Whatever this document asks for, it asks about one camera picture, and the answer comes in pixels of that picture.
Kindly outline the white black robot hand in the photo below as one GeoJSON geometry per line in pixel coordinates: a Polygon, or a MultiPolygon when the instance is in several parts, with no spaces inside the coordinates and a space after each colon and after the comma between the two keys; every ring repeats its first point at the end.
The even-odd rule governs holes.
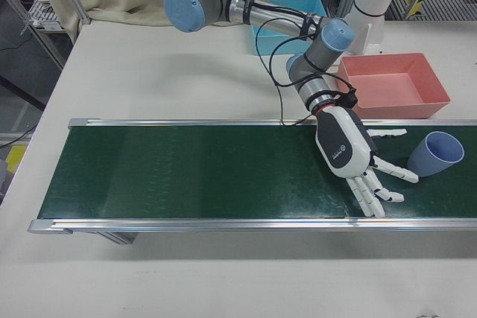
{"type": "Polygon", "coordinates": [[[377,156],[372,135],[401,136],[406,130],[367,130],[351,110],[340,106],[325,106],[317,112],[315,142],[331,172],[344,178],[364,215],[384,217],[380,203],[400,203],[404,196],[386,189],[375,171],[416,183],[418,175],[393,165],[377,156]]]}

